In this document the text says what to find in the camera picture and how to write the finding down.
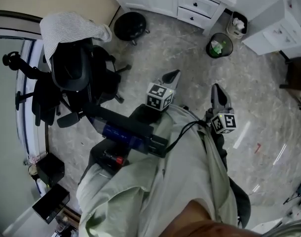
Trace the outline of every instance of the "marble floor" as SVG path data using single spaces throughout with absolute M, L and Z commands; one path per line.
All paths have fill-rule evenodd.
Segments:
M 158 73 L 180 69 L 176 104 L 186 104 L 204 117 L 210 107 L 211 86 L 219 83 L 231 97 L 238 125 L 235 132 L 225 136 L 228 174 L 250 196 L 252 211 L 257 212 L 252 213 L 250 227 L 280 217 L 290 207 L 282 203 L 301 180 L 301 111 L 278 87 L 287 71 L 282 56 L 257 56 L 240 40 L 233 40 L 230 56 L 212 59 L 205 51 L 210 36 L 204 37 L 200 28 L 140 12 L 147 19 L 150 34 L 138 39 L 137 46 L 115 36 L 105 46 L 116 59 L 132 64 L 132 70 L 122 74 L 120 92 L 125 102 L 112 100 L 104 107 L 128 116 L 145 101 L 148 83 Z M 211 34 L 224 32 L 227 21 L 228 15 L 223 14 Z M 246 135 L 239 143 L 245 127 Z M 75 210 L 79 210 L 77 184 L 90 149 L 101 139 L 84 118 L 69 128 L 60 129 L 56 123 L 49 128 L 49 148 L 65 163 L 61 184 L 71 192 L 69 205 Z

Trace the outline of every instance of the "black device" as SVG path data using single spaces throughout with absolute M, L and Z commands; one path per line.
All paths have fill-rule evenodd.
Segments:
M 89 103 L 83 112 L 92 117 L 89 120 L 93 127 L 106 138 L 144 154 L 165 157 L 168 141 L 154 135 L 152 126 Z
M 65 165 L 54 154 L 47 154 L 36 165 L 38 176 L 50 188 L 64 177 Z
M 47 192 L 32 208 L 48 224 L 69 202 L 70 193 L 59 184 Z
M 141 104 L 130 115 L 129 121 L 138 121 L 145 125 L 145 127 L 148 127 L 149 124 L 156 123 L 161 116 L 162 112 L 149 108 L 145 104 Z M 130 150 L 131 148 L 125 143 L 104 139 L 91 149 L 90 155 L 93 157 L 94 162 L 98 163 L 104 170 L 114 176 L 123 166 L 129 164 L 127 157 Z

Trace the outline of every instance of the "chair backrest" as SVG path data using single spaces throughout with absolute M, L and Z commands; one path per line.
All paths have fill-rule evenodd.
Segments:
M 80 91 L 88 86 L 91 48 L 91 39 L 58 44 L 50 59 L 52 78 L 56 86 L 69 91 Z

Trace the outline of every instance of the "drawer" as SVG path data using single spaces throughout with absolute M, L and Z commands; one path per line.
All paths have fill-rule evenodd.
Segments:
M 200 28 L 205 28 L 206 25 L 210 24 L 210 20 L 208 17 L 203 16 L 194 11 L 190 11 L 181 7 L 178 7 L 178 16 L 179 20 L 185 21 L 189 24 L 195 25 Z
M 211 0 L 178 0 L 178 6 L 212 18 L 219 4 Z
M 263 36 L 273 45 L 277 50 L 289 48 L 297 45 L 296 40 L 291 36 L 281 23 L 269 26 L 264 32 Z

